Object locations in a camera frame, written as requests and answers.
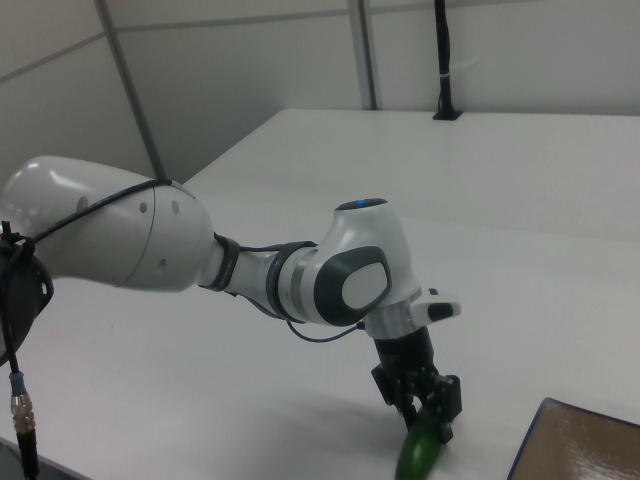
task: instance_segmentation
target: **black cable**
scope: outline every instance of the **black cable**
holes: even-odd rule
[[[132,187],[125,188],[124,190],[121,190],[118,193],[114,193],[113,195],[110,195],[110,196],[108,196],[106,198],[103,198],[102,200],[97,201],[93,205],[90,205],[89,207],[85,208],[84,210],[82,210],[80,212],[72,213],[67,218],[64,218],[64,219],[60,220],[58,223],[53,225],[51,228],[49,228],[49,229],[45,230],[44,232],[39,233],[38,235],[33,237],[33,241],[34,241],[34,243],[38,243],[40,240],[43,240],[43,239],[47,238],[52,233],[57,232],[61,228],[66,227],[67,225],[69,225],[70,223],[73,223],[76,220],[79,220],[80,218],[82,218],[82,217],[84,217],[86,215],[89,215],[90,213],[93,213],[96,210],[99,210],[99,209],[101,209],[102,207],[104,207],[106,205],[109,205],[110,203],[113,203],[113,202],[115,202],[117,200],[120,200],[122,198],[128,197],[129,195],[132,195],[134,193],[138,193],[138,192],[141,192],[143,190],[148,190],[149,188],[159,187],[159,186],[162,186],[162,185],[171,185],[171,180],[168,180],[168,179],[149,180],[147,182],[142,182],[142,183],[139,183],[138,185],[134,185]]]
[[[327,343],[327,342],[333,342],[334,340],[338,340],[339,338],[344,337],[345,335],[349,335],[351,332],[355,332],[356,330],[364,330],[364,324],[362,322],[358,322],[356,323],[355,327],[351,327],[347,330],[345,330],[342,333],[339,333],[338,335],[335,335],[333,337],[327,337],[327,338],[311,338],[311,337],[307,337],[306,335],[301,334],[298,330],[296,330],[296,328],[293,326],[293,324],[287,320],[287,325],[289,325],[289,328],[291,329],[291,331],[298,337],[301,338],[302,340],[306,341],[306,342],[311,342],[311,343]]]
[[[11,323],[9,322],[9,315],[7,314],[6,308],[7,302],[5,300],[7,298],[7,284],[9,283],[11,271],[18,261],[21,252],[22,247],[16,247],[7,262],[2,279],[0,279],[0,323],[2,323],[2,338],[4,339],[4,348],[7,354],[7,360],[11,366],[11,373],[18,373],[20,371],[20,367],[18,366],[18,358],[16,357],[16,350],[11,337]]]
[[[240,246],[241,252],[278,252],[283,247],[282,244],[269,245],[268,247],[243,247]]]

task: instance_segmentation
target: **green object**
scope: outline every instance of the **green object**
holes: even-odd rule
[[[402,444],[396,467],[396,480],[427,478],[438,458],[440,445],[436,412],[423,408],[418,412]]]

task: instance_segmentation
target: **cable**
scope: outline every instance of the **cable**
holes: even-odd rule
[[[110,195],[110,196],[108,196],[106,198],[103,198],[102,200],[97,201],[93,205],[90,205],[89,207],[85,208],[84,210],[82,210],[80,212],[72,213],[68,217],[60,220],[58,223],[53,225],[51,228],[49,228],[49,229],[45,230],[44,232],[39,233],[38,235],[33,237],[33,241],[34,241],[34,243],[38,243],[40,240],[44,240],[49,235],[57,232],[58,230],[60,230],[63,227],[66,227],[70,223],[73,223],[76,220],[79,220],[82,217],[84,217],[86,215],[89,215],[90,213],[93,213],[96,210],[99,210],[99,209],[101,209],[102,207],[104,207],[106,205],[109,205],[110,203],[113,203],[113,202],[115,202],[117,200],[120,200],[122,198],[128,197],[129,195],[133,195],[134,193],[138,193],[138,192],[141,192],[143,190],[148,190],[150,188],[159,187],[159,186],[162,186],[162,185],[166,185],[166,186],[171,185],[171,180],[168,180],[168,179],[149,180],[147,182],[142,182],[142,183],[139,183],[138,185],[134,185],[132,187],[125,188],[124,190],[121,190],[118,193],[114,193],[113,195]]]
[[[291,331],[298,337],[301,338],[302,340],[306,341],[306,342],[311,342],[311,343],[327,343],[327,342],[333,342],[334,340],[338,340],[339,338],[344,337],[345,335],[349,335],[351,332],[355,332],[356,330],[364,330],[364,323],[362,322],[358,322],[356,323],[355,327],[351,327],[347,330],[345,330],[342,333],[339,333],[338,335],[335,335],[333,337],[327,337],[327,338],[311,338],[311,337],[307,337],[306,335],[301,334],[298,330],[296,330],[296,328],[293,326],[293,324],[287,320],[287,325],[289,325],[289,329],[291,329]]]
[[[268,247],[243,247],[240,246],[241,252],[278,252],[283,247],[282,244],[269,245]]]

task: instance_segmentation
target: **black cylindrical base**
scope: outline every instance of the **black cylindrical base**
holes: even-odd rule
[[[433,345],[426,327],[401,338],[375,340],[375,344],[380,362],[389,372],[398,374],[433,368]]]

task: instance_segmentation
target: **white wall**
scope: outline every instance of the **white wall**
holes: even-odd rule
[[[42,154],[153,176],[93,2],[0,0],[0,46],[0,185]]]
[[[432,0],[371,0],[384,109],[434,110]],[[640,114],[637,0],[449,0],[454,105]]]
[[[283,108],[363,107],[346,0],[108,5],[171,178]]]

